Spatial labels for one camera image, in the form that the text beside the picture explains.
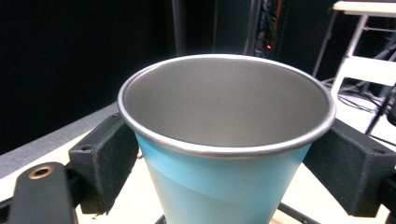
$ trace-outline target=white shelf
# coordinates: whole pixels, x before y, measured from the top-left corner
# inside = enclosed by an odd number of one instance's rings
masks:
[[[396,82],[396,63],[353,56],[344,60],[338,76],[393,86]]]
[[[396,3],[339,1],[335,3],[332,8],[334,10],[345,11],[346,14],[353,15],[369,15],[381,17],[396,16]]]

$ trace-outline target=black holder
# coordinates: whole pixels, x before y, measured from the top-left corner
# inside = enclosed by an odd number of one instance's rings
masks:
[[[69,150],[63,166],[46,162],[22,173],[14,197],[0,202],[0,223],[78,223],[85,214],[108,213],[134,166],[138,144],[118,114]],[[313,143],[304,164],[352,216],[372,217],[382,203],[396,223],[396,153],[337,120]],[[304,224],[315,220],[281,203],[278,209]],[[161,217],[156,223],[166,223]]]

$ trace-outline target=cup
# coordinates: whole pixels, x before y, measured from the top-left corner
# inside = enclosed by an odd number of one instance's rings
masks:
[[[155,63],[124,83],[118,106],[169,224],[268,223],[335,116],[311,76],[241,55]]]

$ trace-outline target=table surface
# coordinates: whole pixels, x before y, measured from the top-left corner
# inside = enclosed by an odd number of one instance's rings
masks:
[[[66,164],[68,162],[68,149],[75,145],[84,135],[33,161],[13,174],[0,179],[0,201],[12,196],[16,178],[29,167],[46,161],[59,161]],[[282,202],[320,223],[384,223],[389,212],[385,207],[381,207],[376,218],[349,217],[332,195],[303,165],[301,165],[293,178]],[[136,162],[113,209],[107,216],[83,215],[79,208],[76,210],[79,223],[92,224],[153,224],[163,214],[144,159]],[[298,222],[277,211],[271,223]]]

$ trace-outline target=cup rim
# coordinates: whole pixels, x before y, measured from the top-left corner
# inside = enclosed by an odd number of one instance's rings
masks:
[[[326,104],[328,105],[327,114],[324,116],[322,122],[320,122],[315,128],[313,128],[310,132],[304,133],[296,138],[281,142],[275,143],[265,146],[258,147],[213,147],[213,146],[205,146],[198,145],[194,143],[183,142],[180,140],[176,140],[159,133],[155,133],[142,124],[137,122],[127,111],[125,106],[125,94],[130,86],[130,84],[139,78],[141,75],[146,74],[150,70],[158,68],[167,63],[173,63],[183,60],[193,60],[193,59],[204,59],[204,58],[219,58],[219,59],[236,59],[236,60],[248,60],[262,63],[269,63],[272,65],[276,65],[282,67],[284,69],[288,69],[296,74],[302,76],[303,78],[311,81],[318,89],[319,93],[322,93]],[[247,159],[247,158],[257,158],[262,156],[270,156],[276,155],[280,153],[285,153],[292,151],[294,149],[298,149],[300,147],[304,147],[318,138],[320,138],[323,134],[325,134],[332,126],[332,123],[335,120],[336,106],[335,102],[330,94],[330,92],[316,79],[309,76],[307,73],[291,67],[289,65],[278,63],[274,61],[270,61],[267,59],[256,58],[252,56],[245,55],[232,55],[232,54],[203,54],[203,55],[192,55],[185,57],[178,57],[174,59],[169,59],[166,61],[162,61],[159,63],[155,63],[150,65],[142,70],[134,73],[131,77],[129,77],[122,87],[120,88],[120,92],[117,100],[118,108],[121,116],[124,118],[125,122],[130,126],[136,133],[147,138],[149,141],[160,145],[161,147],[166,147],[172,149],[174,151],[187,153],[191,155],[197,155],[202,157],[211,157],[211,158],[228,158],[228,159]]]

